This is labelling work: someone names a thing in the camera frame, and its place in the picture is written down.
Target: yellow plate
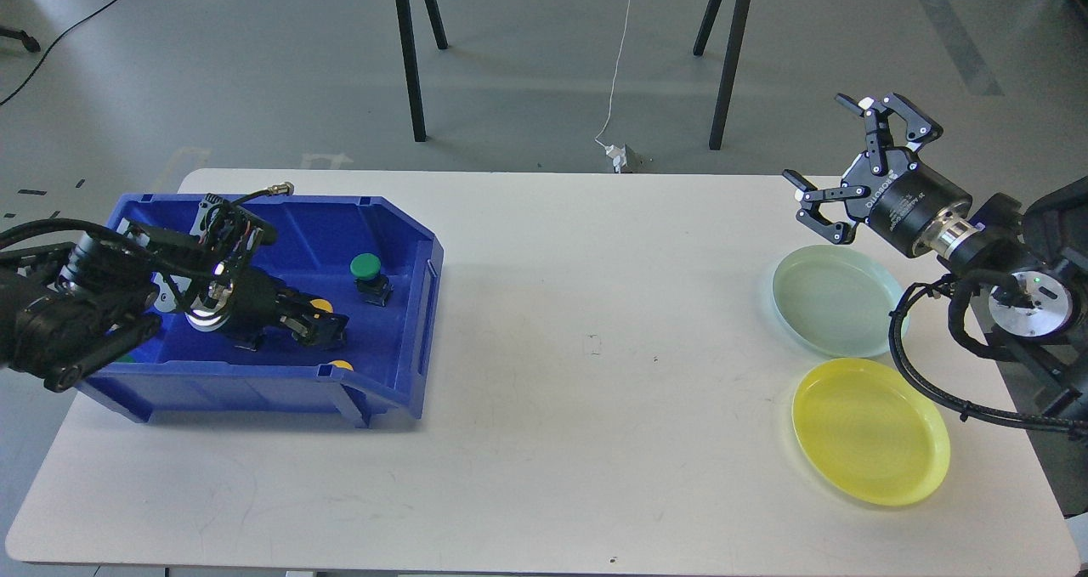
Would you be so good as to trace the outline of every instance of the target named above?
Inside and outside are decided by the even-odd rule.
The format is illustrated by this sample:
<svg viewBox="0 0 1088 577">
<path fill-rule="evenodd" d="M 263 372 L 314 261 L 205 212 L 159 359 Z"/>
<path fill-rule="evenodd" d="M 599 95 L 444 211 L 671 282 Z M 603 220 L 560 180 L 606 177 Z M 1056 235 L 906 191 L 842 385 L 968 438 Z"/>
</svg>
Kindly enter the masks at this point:
<svg viewBox="0 0 1088 577">
<path fill-rule="evenodd" d="M 793 396 L 793 431 L 816 470 L 869 503 L 916 503 L 948 474 L 937 407 L 874 360 L 838 358 L 809 371 Z"/>
</svg>

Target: light green plate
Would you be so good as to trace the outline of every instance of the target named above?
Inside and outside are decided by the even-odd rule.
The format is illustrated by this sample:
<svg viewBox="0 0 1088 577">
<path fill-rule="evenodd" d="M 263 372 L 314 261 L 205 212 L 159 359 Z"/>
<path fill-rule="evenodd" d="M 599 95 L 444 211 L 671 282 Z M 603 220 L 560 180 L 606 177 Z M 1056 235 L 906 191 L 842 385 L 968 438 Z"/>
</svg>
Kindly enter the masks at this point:
<svg viewBox="0 0 1088 577">
<path fill-rule="evenodd" d="M 772 293 L 778 317 L 798 341 L 829 356 L 866 358 L 888 352 L 888 312 L 903 290 L 857 250 L 816 245 L 778 263 Z"/>
</svg>

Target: white cable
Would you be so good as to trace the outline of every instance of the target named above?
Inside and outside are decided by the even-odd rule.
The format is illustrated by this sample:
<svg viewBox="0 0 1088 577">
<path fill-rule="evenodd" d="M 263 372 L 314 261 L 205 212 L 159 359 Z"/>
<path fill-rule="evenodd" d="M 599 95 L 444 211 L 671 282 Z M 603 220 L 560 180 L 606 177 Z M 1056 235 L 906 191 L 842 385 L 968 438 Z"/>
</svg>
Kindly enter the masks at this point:
<svg viewBox="0 0 1088 577">
<path fill-rule="evenodd" d="M 605 146 L 601 142 L 601 136 L 605 134 L 605 130 L 608 128 L 608 122 L 611 120 L 611 100 L 613 96 L 616 94 L 616 76 L 619 75 L 619 58 L 621 58 L 623 54 L 623 40 L 627 39 L 627 22 L 630 19 L 630 16 L 631 16 L 631 0 L 627 0 L 627 14 L 623 15 L 623 35 L 620 36 L 619 38 L 619 51 L 616 53 L 616 70 L 613 73 L 613 88 L 608 93 L 608 116 L 605 118 L 605 124 L 601 127 L 601 132 L 597 133 L 597 136 L 593 138 L 595 143 L 601 144 L 601 147 L 606 150 L 608 149 L 608 146 Z"/>
</svg>

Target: black cable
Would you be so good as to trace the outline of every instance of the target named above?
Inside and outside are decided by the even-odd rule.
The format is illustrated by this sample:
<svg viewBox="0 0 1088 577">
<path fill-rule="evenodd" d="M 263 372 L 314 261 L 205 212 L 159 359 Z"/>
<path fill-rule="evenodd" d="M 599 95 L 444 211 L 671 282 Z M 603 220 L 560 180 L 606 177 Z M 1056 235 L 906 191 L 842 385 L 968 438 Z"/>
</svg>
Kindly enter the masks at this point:
<svg viewBox="0 0 1088 577">
<path fill-rule="evenodd" d="M 177 304 L 177 309 L 175 309 L 175 311 L 181 310 L 182 314 L 185 314 L 186 316 L 189 316 L 201 322 L 210 322 L 218 318 L 222 318 L 223 317 L 222 312 L 226 310 L 227 304 L 231 303 L 232 297 L 227 297 L 226 300 L 223 303 L 223 305 L 213 312 L 207 316 L 203 314 L 197 314 L 196 311 L 193 310 L 193 305 L 185 302 L 185 293 L 182 292 L 182 288 L 177 287 L 177 282 L 174 281 L 173 275 L 170 275 L 168 273 L 162 273 L 162 281 L 166 283 L 166 290 L 170 291 L 170 294 L 174 295 L 174 303 Z"/>
<path fill-rule="evenodd" d="M 245 195 L 245 196 L 242 196 L 242 197 L 238 197 L 238 198 L 234 199 L 233 201 L 231 201 L 231 205 L 233 205 L 233 206 L 239 206 L 239 205 L 242 205 L 244 202 L 247 202 L 249 200 L 256 199 L 257 197 L 265 197 L 265 196 L 271 195 L 271 194 L 272 194 L 271 189 L 269 189 L 269 188 L 262 188 L 260 191 L 257 191 L 256 193 L 249 193 L 248 195 Z"/>
<path fill-rule="evenodd" d="M 903 293 L 902 298 L 900 298 L 899 305 L 897 305 L 895 309 L 890 314 L 891 324 L 888 330 L 888 342 L 891 347 L 892 360 L 895 364 L 895 368 L 899 369 L 900 375 L 902 375 L 907 383 L 914 386 L 915 390 L 920 392 L 922 395 L 938 405 L 956 412 L 956 414 L 960 414 L 960 419 L 964 421 L 967 421 L 967 418 L 975 418 L 985 422 L 1011 428 L 1039 430 L 1043 432 L 1064 432 L 1072 439 L 1084 439 L 1085 437 L 1088 437 L 1088 420 L 1053 418 L 1042 415 L 1006 412 L 1004 409 L 994 409 L 984 405 L 976 405 L 970 401 L 960 398 L 959 396 L 934 385 L 932 382 L 923 377 L 923 375 L 914 367 L 910 358 L 906 356 L 906 349 L 903 347 L 903 321 L 906 319 L 911 308 L 922 298 L 926 296 L 936 298 L 939 294 L 948 295 L 948 287 L 953 282 L 955 282 L 955 278 L 953 275 L 945 275 L 932 284 L 922 282 L 911 284 L 908 290 Z"/>
<path fill-rule="evenodd" d="M 57 39 L 54 39 L 54 40 L 53 40 L 53 42 L 52 42 L 52 44 L 50 44 L 50 46 L 49 46 L 48 48 L 46 48 L 46 51 L 44 51 L 44 52 L 41 53 L 41 58 L 40 58 L 40 59 L 38 59 L 38 64 L 34 65 L 34 69 L 33 69 L 33 70 L 30 70 L 30 74 L 26 76 L 26 79 L 24 79 L 24 81 L 23 81 L 23 84 L 20 84 L 20 85 L 18 85 L 18 87 L 17 87 L 17 88 L 15 88 L 15 90 L 13 90 L 13 91 L 11 93 L 11 95 L 9 95 L 9 96 L 4 97 L 4 98 L 3 98 L 3 100 L 2 100 L 2 101 L 0 101 L 0 106 L 3 106 L 3 105 L 4 105 L 4 103 L 7 103 L 8 101 L 11 101 L 11 99 L 12 99 L 12 98 L 13 98 L 13 97 L 14 97 L 15 95 L 18 95 L 18 91 L 20 91 L 20 90 L 22 90 L 22 89 L 23 89 L 23 87 L 24 87 L 24 86 L 26 86 L 26 85 L 27 85 L 27 83 L 29 83 L 29 82 L 30 82 L 30 78 L 32 78 L 32 77 L 34 77 L 34 74 L 38 73 L 38 69 L 40 69 L 40 67 L 41 67 L 41 63 L 46 62 L 46 57 L 48 57 L 48 56 L 49 56 L 49 53 L 50 53 L 50 52 L 52 51 L 53 47 L 54 47 L 54 46 L 57 46 L 57 42 L 58 42 L 58 41 L 60 41 L 61 39 L 64 39 L 64 36 L 65 36 L 65 35 L 67 35 L 67 34 L 69 34 L 69 32 L 71 32 L 71 30 L 72 30 L 72 29 L 74 29 L 75 27 L 77 27 L 77 26 L 79 26 L 79 25 L 82 25 L 82 24 L 86 23 L 87 21 L 89 21 L 89 20 L 94 19 L 94 16 L 97 16 L 97 15 L 101 14 L 101 13 L 102 13 L 102 12 L 103 12 L 103 11 L 104 11 L 104 10 L 106 10 L 107 8 L 109 8 L 110 5 L 113 5 L 113 4 L 114 4 L 114 3 L 116 3 L 118 1 L 119 1 L 119 0 L 112 0 L 112 1 L 110 1 L 110 2 L 109 2 L 109 3 L 107 3 L 106 5 L 102 5 L 102 7 L 101 7 L 101 8 L 99 8 L 98 10 L 95 10 L 95 11 L 94 11 L 94 12 L 92 12 L 92 13 L 91 13 L 91 14 L 90 14 L 89 16 L 86 16 L 86 19 L 84 19 L 84 20 L 79 21 L 78 23 L 76 23 L 76 24 L 72 25 L 71 27 L 66 28 L 66 29 L 65 29 L 65 30 L 64 30 L 63 33 L 61 33 L 61 34 L 60 34 L 59 36 L 57 36 Z"/>
<path fill-rule="evenodd" d="M 154 271 L 161 271 L 174 275 L 186 275 L 186 278 L 193 278 L 195 280 L 214 280 L 218 278 L 207 271 L 186 269 L 174 265 L 173 262 L 160 260 L 154 253 L 139 245 L 131 237 L 126 237 L 112 229 L 107 229 L 106 226 L 95 224 L 94 222 L 87 222 L 85 220 L 49 218 L 46 220 L 32 220 L 30 222 L 20 224 L 18 226 L 13 226 L 7 231 L 0 232 L 0 250 L 11 247 L 18 242 L 30 240 L 32 237 L 48 235 L 50 233 L 60 233 L 62 231 L 83 231 L 99 242 L 120 244 L 133 255 L 147 260 L 151 269 Z"/>
<path fill-rule="evenodd" d="M 952 303 L 949 304 L 948 327 L 949 334 L 963 348 L 967 349 L 979 358 L 988 360 L 1000 360 L 1012 363 L 1016 360 L 1012 352 L 1006 347 L 993 347 L 977 341 L 967 334 L 964 328 L 964 320 L 967 317 L 967 309 L 970 307 L 970 299 L 975 296 L 982 284 L 1001 286 L 1006 291 L 1021 291 L 1016 278 L 1009 273 L 1000 273 L 985 269 L 975 269 L 964 274 L 960 282 L 956 282 L 952 292 Z"/>
</svg>

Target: robotic arm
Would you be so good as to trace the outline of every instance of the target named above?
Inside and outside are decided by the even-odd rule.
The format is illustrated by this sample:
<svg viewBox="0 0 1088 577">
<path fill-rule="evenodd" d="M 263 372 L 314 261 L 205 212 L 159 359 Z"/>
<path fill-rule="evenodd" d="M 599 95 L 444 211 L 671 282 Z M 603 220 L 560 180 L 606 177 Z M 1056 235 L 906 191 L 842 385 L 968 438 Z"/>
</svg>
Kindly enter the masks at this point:
<svg viewBox="0 0 1088 577">
<path fill-rule="evenodd" d="M 889 342 L 897 368 L 915 389 L 961 414 L 1017 428 L 1088 437 L 1088 177 L 1060 188 L 1021 213 L 1021 204 L 996 194 L 965 218 L 972 197 L 927 167 L 918 151 L 942 128 L 910 100 L 889 94 L 837 100 L 865 123 L 866 147 L 838 188 L 819 189 L 800 173 L 783 175 L 796 188 L 798 220 L 832 244 L 853 242 L 864 223 L 908 258 L 932 250 L 950 271 L 934 283 L 913 284 L 891 312 Z M 906 143 L 894 143 L 889 119 L 906 123 Z M 849 221 L 832 222 L 820 206 L 842 201 Z M 982 295 L 993 323 L 986 343 L 968 336 L 964 316 Z M 911 364 L 902 344 L 910 308 L 944 295 L 949 332 L 976 356 L 1025 365 L 1055 398 L 1039 415 L 975 405 L 941 391 Z M 1076 354 L 1061 359 L 1053 349 Z"/>
<path fill-rule="evenodd" d="M 61 392 L 148 341 L 162 319 L 184 314 L 193 328 L 257 349 L 265 327 L 304 346 L 337 347 L 346 316 L 285 285 L 250 260 L 275 229 L 242 207 L 288 195 L 289 183 L 227 200 L 207 195 L 189 233 L 123 220 L 119 231 L 50 219 L 0 233 L 0 250 L 39 235 L 84 231 L 63 243 L 0 253 L 0 367 L 32 373 Z"/>
</svg>

